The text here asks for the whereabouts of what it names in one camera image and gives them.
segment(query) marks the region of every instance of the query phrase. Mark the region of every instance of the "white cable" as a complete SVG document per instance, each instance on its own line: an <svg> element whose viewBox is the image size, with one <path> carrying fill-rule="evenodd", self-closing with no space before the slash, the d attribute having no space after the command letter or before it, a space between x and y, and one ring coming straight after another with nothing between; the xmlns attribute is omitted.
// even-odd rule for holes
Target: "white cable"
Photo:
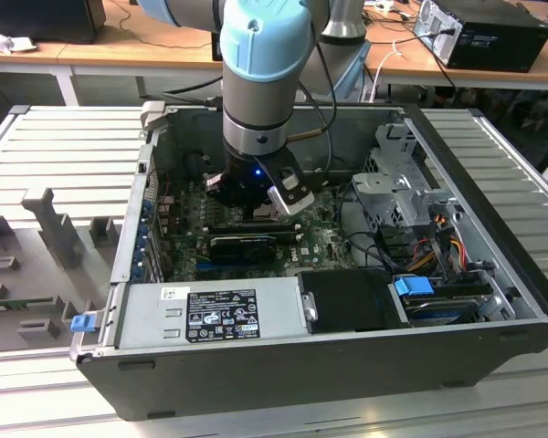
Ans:
<svg viewBox="0 0 548 438"><path fill-rule="evenodd" d="M415 38L416 39L421 39L421 38L424 38L424 37L432 37L433 35L435 34L425 34L425 35L420 35L418 37ZM374 103L374 100L375 100L375 92L377 91L377 80L379 79L380 77L380 71L382 71L382 67L384 66L384 63L386 62L386 60L391 57L392 55L398 55L399 57L402 57L404 54L402 52L400 52L396 47L395 45L397 43L401 43L403 42L403 40L401 39L395 39L394 41L392 41L392 51L390 53L388 53L387 55L385 55L384 59L382 59L382 62L380 62L380 65L377 66L377 71L375 72L375 78L374 78L374 89L372 90L372 96L371 98L369 98L369 103Z"/></svg>
<svg viewBox="0 0 548 438"><path fill-rule="evenodd" d="M398 52L397 50L396 51L393 51L393 52L390 52L388 53L384 59L382 59L382 62L380 62L380 65L377 67L377 71L375 72L375 78L374 78L374 89L372 89L372 96L371 98L369 98L369 103L374 103L374 100L375 100L375 92L377 91L377 79L379 78L380 76L380 71L382 71L382 66L384 65L384 63L386 62L386 60L391 57L392 55L398 55L398 56L402 56L402 52Z"/></svg>

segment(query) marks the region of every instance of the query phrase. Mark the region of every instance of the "wooden desk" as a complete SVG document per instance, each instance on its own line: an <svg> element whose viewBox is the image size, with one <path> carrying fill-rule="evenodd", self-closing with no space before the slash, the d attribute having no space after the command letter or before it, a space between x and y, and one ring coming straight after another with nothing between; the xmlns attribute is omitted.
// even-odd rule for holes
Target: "wooden desk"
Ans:
<svg viewBox="0 0 548 438"><path fill-rule="evenodd" d="M79 105L76 92L77 75L134 76L140 95L145 95L143 77L181 78L192 85L216 75L221 63L211 59L210 35L187 28L177 28L160 23L128 0L103 0L106 25L96 43L88 46L42 43L35 52L0 54L0 72L50 74L57 78L61 94L67 105ZM548 4L523 1L534 14L548 14ZM419 6L399 7L415 12ZM165 45L156 47L139 41ZM375 23L369 27L367 38L387 41L411 37L411 33L398 24ZM384 64L380 80L393 84L444 85L448 84L428 50L419 41L399 45L403 57L390 57ZM374 45L367 66L375 72L390 45ZM448 70L459 87L500 89L548 89L548 42L530 73L504 73L473 70Z"/></svg>
<svg viewBox="0 0 548 438"><path fill-rule="evenodd" d="M538 17L546 17L548 3L522 1L523 4ZM402 7L410 13L416 13L419 6L412 8ZM389 14L390 18L397 18L396 14ZM398 24L381 26L374 23L369 26L367 39L370 41L393 41L406 39L413 35L407 31L401 32ZM437 62L427 48L420 41L410 41L398 45L397 48L404 54L402 57L392 56L382 67L380 79L385 83L417 84L417 85L447 85ZM367 58L367 67L373 72L377 69L384 56L392 51L391 45L372 45ZM548 89L548 41L536 59L529 73L509 73L498 71L476 71L447 69L453 82L460 87L482 87L500 89Z"/></svg>
<svg viewBox="0 0 548 438"><path fill-rule="evenodd" d="M221 68L211 58L208 32L175 27L150 18L128 0L104 0L106 23L95 44L67 45L58 55L59 64L131 68ZM129 14L120 28L120 21Z"/></svg>

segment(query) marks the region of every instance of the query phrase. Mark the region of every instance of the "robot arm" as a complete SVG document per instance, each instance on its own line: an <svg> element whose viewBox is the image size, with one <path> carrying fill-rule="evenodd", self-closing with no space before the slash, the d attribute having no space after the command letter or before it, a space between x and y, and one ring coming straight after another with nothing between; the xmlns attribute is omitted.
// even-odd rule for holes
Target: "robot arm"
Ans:
<svg viewBox="0 0 548 438"><path fill-rule="evenodd" d="M140 0L140 4L148 15L164 22L221 33L227 165L223 173L207 180L208 192L222 203L248 211L262 204L267 194L282 214L295 214L310 205L314 196L286 147L287 123L303 70L309 73L306 79L324 78L321 61L311 56L321 34L325 56L343 72L348 67L333 80L352 82L353 88L369 50L368 44L364 49L361 23L364 0ZM336 40L341 44L333 48ZM356 70L355 77L351 70ZM328 94L329 84L323 84L315 86L315 92Z"/></svg>

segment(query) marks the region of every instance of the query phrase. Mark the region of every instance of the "power supply label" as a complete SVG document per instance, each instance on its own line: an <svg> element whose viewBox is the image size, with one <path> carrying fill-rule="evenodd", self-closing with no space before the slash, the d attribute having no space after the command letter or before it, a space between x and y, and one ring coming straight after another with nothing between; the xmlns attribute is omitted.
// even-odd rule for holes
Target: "power supply label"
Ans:
<svg viewBox="0 0 548 438"><path fill-rule="evenodd" d="M192 343L259 338L256 289L188 294L185 337Z"/></svg>

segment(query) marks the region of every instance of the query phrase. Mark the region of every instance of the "motherboard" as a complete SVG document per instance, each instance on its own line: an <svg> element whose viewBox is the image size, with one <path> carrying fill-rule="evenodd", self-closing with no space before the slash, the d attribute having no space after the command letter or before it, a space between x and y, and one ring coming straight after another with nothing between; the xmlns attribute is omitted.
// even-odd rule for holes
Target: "motherboard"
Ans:
<svg viewBox="0 0 548 438"><path fill-rule="evenodd" d="M242 209L207 196L201 182L181 184L160 207L170 280L295 276L354 267L334 218L338 192L324 188L313 205L291 218L267 204L247 218ZM225 249L217 252L217 245Z"/></svg>

